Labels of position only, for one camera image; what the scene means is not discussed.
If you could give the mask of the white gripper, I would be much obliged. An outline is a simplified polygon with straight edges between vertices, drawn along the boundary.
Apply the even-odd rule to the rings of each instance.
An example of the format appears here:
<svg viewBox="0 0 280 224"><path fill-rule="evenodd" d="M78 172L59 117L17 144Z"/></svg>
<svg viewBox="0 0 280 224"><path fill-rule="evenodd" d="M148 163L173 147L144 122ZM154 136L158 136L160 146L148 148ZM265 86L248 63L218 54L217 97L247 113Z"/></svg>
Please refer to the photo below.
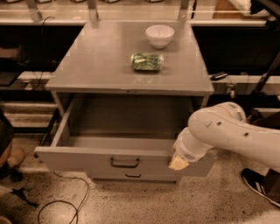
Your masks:
<svg viewBox="0 0 280 224"><path fill-rule="evenodd" d="M172 146L173 156L169 168L174 171L185 169L189 163L197 162L203 158L212 146L196 139L188 128L184 128Z"/></svg>

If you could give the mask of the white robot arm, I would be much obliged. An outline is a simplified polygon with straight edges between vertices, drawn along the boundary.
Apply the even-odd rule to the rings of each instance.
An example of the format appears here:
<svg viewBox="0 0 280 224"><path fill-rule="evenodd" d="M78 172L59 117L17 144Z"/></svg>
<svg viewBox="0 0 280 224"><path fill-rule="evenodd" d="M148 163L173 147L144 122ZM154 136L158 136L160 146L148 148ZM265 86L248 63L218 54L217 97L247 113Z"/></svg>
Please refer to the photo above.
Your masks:
<svg viewBox="0 0 280 224"><path fill-rule="evenodd" d="M223 102L195 111L172 146L169 168L179 171L213 147L242 154L280 172L280 131L247 123L241 106Z"/></svg>

